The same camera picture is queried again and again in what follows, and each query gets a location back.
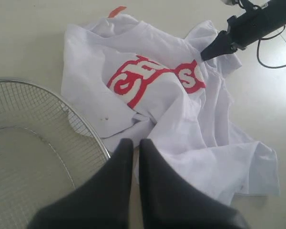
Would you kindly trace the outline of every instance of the wire mesh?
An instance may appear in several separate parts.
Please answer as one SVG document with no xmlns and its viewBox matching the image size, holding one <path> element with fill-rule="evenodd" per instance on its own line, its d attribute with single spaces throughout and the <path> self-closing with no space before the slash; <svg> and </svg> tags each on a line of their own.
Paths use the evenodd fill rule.
<svg viewBox="0 0 286 229">
<path fill-rule="evenodd" d="M 95 131 L 59 96 L 0 79 L 0 229 L 25 228 L 108 157 Z"/>
</svg>

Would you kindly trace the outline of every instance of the white t-shirt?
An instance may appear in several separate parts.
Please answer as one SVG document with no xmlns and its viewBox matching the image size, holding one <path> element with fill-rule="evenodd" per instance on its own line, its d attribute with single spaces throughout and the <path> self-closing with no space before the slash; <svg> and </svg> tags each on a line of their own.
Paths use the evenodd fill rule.
<svg viewBox="0 0 286 229">
<path fill-rule="evenodd" d="M 61 94 L 110 151 L 150 138 L 179 175 L 226 204 L 235 192 L 278 194 L 276 153 L 228 119 L 224 77 L 241 63 L 201 60 L 216 35 L 210 21 L 180 39 L 125 14 L 70 25 Z"/>
</svg>

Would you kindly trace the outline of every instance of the white floor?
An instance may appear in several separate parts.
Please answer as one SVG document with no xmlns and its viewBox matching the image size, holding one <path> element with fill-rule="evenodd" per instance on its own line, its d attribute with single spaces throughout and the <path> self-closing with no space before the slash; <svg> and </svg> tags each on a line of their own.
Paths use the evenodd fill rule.
<svg viewBox="0 0 286 229">
<path fill-rule="evenodd" d="M 94 21 L 120 5 L 128 7 L 126 13 L 178 37 L 208 19 L 219 30 L 226 29 L 226 20 L 242 12 L 220 0 L 0 0 L 0 77 L 28 79 L 59 92 L 66 25 Z M 286 68 L 260 66 L 256 44 L 238 56 L 243 67 L 227 78 L 235 99 L 231 119 L 277 151 L 281 197 L 236 197 L 233 206 L 254 229 L 286 229 Z M 286 63 L 286 31 L 262 43 L 261 59 L 268 65 Z M 138 204 L 134 185 L 131 227 L 137 229 L 143 228 Z"/>
</svg>

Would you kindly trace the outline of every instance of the red print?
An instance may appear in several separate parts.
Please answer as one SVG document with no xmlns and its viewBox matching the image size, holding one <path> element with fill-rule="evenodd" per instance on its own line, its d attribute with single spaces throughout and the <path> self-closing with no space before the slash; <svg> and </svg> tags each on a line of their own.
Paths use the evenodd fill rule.
<svg viewBox="0 0 286 229">
<path fill-rule="evenodd" d="M 175 73 L 185 91 L 189 94 L 205 88 L 204 82 L 195 76 L 197 62 L 183 63 L 176 69 L 168 69 L 163 65 L 150 61 L 148 58 L 137 55 L 138 60 L 127 61 L 112 76 L 107 86 L 120 95 L 130 108 L 134 108 L 147 88 L 163 73 Z"/>
</svg>

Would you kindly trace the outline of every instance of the orange tag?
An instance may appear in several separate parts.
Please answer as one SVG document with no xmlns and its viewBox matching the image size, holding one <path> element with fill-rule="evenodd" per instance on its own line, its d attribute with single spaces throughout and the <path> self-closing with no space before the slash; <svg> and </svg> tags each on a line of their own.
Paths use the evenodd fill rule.
<svg viewBox="0 0 286 229">
<path fill-rule="evenodd" d="M 114 18 L 116 15 L 118 15 L 121 11 L 123 11 L 126 8 L 127 8 L 126 6 L 119 6 L 118 8 L 111 11 L 108 18 Z"/>
</svg>

